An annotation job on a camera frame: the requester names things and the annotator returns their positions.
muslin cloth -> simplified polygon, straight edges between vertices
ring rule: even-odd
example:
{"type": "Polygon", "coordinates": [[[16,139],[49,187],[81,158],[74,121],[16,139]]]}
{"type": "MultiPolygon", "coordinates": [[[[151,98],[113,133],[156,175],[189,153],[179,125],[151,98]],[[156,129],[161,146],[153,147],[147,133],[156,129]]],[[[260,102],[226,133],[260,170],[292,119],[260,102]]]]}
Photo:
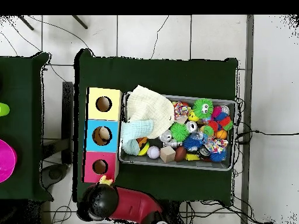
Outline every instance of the muslin cloth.
{"type": "Polygon", "coordinates": [[[154,128],[146,137],[155,139],[162,135],[174,122],[174,107],[170,100],[138,85],[127,101],[127,120],[153,120],[154,128]]]}

green tablecloth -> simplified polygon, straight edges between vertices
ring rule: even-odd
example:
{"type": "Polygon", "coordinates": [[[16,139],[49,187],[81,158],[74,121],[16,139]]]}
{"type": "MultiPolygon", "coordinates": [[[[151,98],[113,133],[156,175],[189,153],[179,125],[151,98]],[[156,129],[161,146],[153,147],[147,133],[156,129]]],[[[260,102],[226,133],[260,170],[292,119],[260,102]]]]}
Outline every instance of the green tablecloth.
{"type": "MultiPolygon", "coordinates": [[[[78,157],[74,152],[74,162],[79,162],[77,169],[74,168],[74,199],[78,196],[80,201],[91,185],[81,182],[86,87],[119,89],[124,93],[141,85],[162,95],[234,100],[237,65],[235,58],[225,61],[97,58],[82,49],[75,58],[74,114],[79,113],[79,117],[75,118],[74,148],[79,151],[78,157]]],[[[116,185],[149,193],[157,199],[222,200],[229,205],[231,177],[231,171],[120,163],[116,185]]]]}
{"type": "Polygon", "coordinates": [[[0,102],[11,111],[0,117],[0,139],[18,155],[15,169],[0,183],[0,199],[51,200],[40,186],[41,161],[41,68],[48,53],[30,58],[0,57],[0,102]]]}

wooden block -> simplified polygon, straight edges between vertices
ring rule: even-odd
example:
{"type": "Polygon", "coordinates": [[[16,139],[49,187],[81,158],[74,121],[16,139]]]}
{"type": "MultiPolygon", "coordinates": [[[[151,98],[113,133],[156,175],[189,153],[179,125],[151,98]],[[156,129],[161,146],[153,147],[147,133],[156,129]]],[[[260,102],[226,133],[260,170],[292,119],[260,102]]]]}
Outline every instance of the wooden block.
{"type": "Polygon", "coordinates": [[[82,182],[97,183],[104,175],[113,182],[119,173],[117,153],[87,151],[83,160],[84,177],[82,182]]]}
{"type": "Polygon", "coordinates": [[[166,146],[160,150],[160,158],[165,162],[175,160],[175,151],[170,146],[166,146]]]}
{"type": "Polygon", "coordinates": [[[118,121],[105,121],[105,120],[87,121],[86,151],[117,153],[118,147],[119,147],[119,122],[118,121]],[[102,130],[105,130],[105,128],[99,128],[99,127],[105,127],[106,130],[109,131],[107,139],[111,138],[111,140],[108,143],[100,141],[99,133],[102,132],[102,130]]]}
{"type": "Polygon", "coordinates": [[[89,120],[120,121],[121,97],[122,92],[117,89],[88,87],[88,112],[85,114],[89,120]]]}

red toy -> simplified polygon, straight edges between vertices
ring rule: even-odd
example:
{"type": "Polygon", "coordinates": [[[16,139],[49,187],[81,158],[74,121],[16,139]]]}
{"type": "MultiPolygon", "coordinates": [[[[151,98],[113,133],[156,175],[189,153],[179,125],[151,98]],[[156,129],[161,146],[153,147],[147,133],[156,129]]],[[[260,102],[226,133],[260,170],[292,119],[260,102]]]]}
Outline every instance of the red toy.
{"type": "Polygon", "coordinates": [[[90,186],[78,203],[77,215],[83,221],[102,221],[105,218],[157,224],[164,221],[162,208],[149,195],[140,191],[107,184],[90,186]]]}

toy bin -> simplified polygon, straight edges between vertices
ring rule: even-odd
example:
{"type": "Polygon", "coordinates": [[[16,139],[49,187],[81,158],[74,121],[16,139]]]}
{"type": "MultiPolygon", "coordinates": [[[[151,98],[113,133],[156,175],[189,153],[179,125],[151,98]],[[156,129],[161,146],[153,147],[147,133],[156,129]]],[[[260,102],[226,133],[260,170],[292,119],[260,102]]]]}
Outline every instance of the toy bin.
{"type": "MultiPolygon", "coordinates": [[[[121,106],[121,112],[123,113],[123,118],[126,121],[127,119],[127,108],[126,103],[128,97],[130,97],[131,92],[127,92],[123,95],[123,104],[121,106]]],[[[171,102],[187,102],[190,105],[193,105],[197,99],[195,97],[184,97],[184,96],[171,96],[164,95],[171,102]]],[[[230,117],[233,122],[237,119],[237,104],[233,100],[216,100],[211,99],[213,106],[226,105],[230,110],[230,117]]],[[[163,166],[163,167],[182,167],[186,169],[203,169],[203,170],[216,170],[216,171],[228,171],[232,169],[234,162],[234,149],[235,149],[235,135],[236,135],[236,126],[234,126],[230,131],[228,131],[228,146],[227,146],[227,157],[222,162],[205,162],[202,160],[183,160],[181,162],[168,162],[164,163],[163,160],[159,157],[157,159],[151,159],[147,155],[145,156],[134,156],[128,155],[121,148],[121,139],[119,142],[119,160],[123,163],[132,163],[136,165],[149,165],[149,166],[163,166]]]]}

